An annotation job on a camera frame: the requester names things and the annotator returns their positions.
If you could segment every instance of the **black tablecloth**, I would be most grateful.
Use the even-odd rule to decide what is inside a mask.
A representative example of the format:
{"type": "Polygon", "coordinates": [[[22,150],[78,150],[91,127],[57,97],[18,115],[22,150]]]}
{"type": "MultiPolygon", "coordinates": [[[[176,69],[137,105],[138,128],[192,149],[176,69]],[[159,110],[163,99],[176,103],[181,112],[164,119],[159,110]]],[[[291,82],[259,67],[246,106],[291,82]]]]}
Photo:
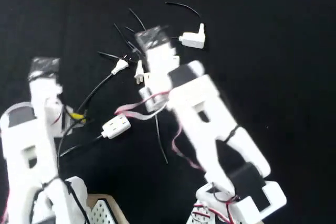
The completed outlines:
{"type": "MultiPolygon", "coordinates": [[[[141,30],[128,7],[148,28],[169,25],[172,37],[198,30],[196,15],[165,1],[189,4],[202,14],[206,48],[174,41],[181,63],[204,64],[269,161],[269,179],[287,196],[287,205],[265,222],[332,218],[336,0],[0,0],[0,111],[29,100],[33,57],[61,58],[65,99],[77,107],[114,65],[96,52],[122,56],[127,51],[113,23],[141,30]]],[[[98,92],[90,107],[95,121],[69,136],[64,148],[98,136],[117,106],[140,100],[134,68],[98,92]]],[[[120,137],[65,158],[62,177],[79,176],[90,193],[111,194],[131,223],[185,223],[205,180],[171,151],[173,117],[163,112],[159,121],[168,165],[154,120],[131,120],[131,130],[120,137]]],[[[177,144],[192,155],[185,136],[177,144]]],[[[222,163],[230,161],[225,152],[220,156],[222,163]]],[[[3,160],[0,178],[3,209],[8,193],[3,160]]]]}

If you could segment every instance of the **yellow connector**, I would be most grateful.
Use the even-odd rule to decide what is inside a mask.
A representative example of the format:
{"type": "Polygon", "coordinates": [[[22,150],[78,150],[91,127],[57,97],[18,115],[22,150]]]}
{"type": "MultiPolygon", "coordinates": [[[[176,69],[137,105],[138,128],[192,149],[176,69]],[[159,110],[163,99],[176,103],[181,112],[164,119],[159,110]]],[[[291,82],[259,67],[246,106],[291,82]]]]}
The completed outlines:
{"type": "MultiPolygon", "coordinates": [[[[84,118],[84,115],[81,115],[81,114],[78,114],[78,113],[75,113],[75,112],[70,113],[70,115],[71,115],[71,117],[72,117],[73,119],[75,119],[75,120],[80,120],[80,119],[83,119],[83,118],[84,118]]],[[[86,119],[83,119],[81,122],[82,122],[83,124],[85,124],[85,123],[86,123],[86,119]]]]}

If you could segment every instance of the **perforated metal plate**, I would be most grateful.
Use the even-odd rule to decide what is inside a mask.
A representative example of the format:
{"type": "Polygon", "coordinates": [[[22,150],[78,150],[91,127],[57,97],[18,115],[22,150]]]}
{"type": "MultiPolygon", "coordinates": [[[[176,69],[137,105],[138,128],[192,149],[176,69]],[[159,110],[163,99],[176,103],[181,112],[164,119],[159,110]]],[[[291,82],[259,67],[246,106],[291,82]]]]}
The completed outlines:
{"type": "Polygon", "coordinates": [[[117,224],[113,213],[104,200],[98,200],[91,211],[91,224],[117,224]]]}

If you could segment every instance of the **electrical outlet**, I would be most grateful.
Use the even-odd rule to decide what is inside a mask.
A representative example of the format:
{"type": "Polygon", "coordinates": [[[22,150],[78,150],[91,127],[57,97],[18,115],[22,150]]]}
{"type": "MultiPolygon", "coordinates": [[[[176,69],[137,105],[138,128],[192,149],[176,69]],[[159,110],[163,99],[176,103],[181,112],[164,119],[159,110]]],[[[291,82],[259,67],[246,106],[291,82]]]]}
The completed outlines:
{"type": "Polygon", "coordinates": [[[115,138],[131,127],[130,122],[124,114],[119,114],[103,125],[103,137],[115,138]]]}

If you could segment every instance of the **white power plug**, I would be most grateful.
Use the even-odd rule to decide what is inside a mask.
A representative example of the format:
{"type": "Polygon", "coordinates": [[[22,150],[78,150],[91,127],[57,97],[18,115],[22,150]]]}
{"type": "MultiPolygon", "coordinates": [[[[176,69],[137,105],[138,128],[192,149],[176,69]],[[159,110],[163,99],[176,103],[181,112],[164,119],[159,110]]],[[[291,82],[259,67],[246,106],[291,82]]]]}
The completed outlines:
{"type": "Polygon", "coordinates": [[[143,82],[143,67],[142,67],[142,60],[138,61],[138,66],[136,67],[135,76],[134,78],[137,80],[137,84],[143,82]]]}
{"type": "Polygon", "coordinates": [[[103,125],[103,137],[115,138],[131,127],[130,122],[124,114],[119,114],[103,125]]]}
{"type": "Polygon", "coordinates": [[[205,34],[204,34],[204,24],[201,23],[199,27],[198,33],[183,33],[182,36],[178,38],[178,40],[182,43],[183,46],[187,47],[195,47],[195,48],[203,48],[205,42],[205,34]]]}

